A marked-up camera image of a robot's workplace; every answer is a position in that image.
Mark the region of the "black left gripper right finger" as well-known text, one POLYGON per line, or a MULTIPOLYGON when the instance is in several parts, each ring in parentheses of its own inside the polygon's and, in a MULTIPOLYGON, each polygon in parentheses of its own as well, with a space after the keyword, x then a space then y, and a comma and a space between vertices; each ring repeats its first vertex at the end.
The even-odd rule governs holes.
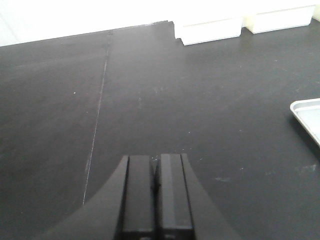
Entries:
POLYGON ((240 240, 196 177, 188 156, 164 153, 156 166, 159 240, 240 240))

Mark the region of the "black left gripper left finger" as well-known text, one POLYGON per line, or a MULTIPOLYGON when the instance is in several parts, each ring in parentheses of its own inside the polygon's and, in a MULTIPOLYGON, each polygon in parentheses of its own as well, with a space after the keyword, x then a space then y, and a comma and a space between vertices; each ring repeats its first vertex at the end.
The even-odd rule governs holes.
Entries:
POLYGON ((125 155, 100 190, 38 240, 154 240, 154 173, 147 155, 125 155))

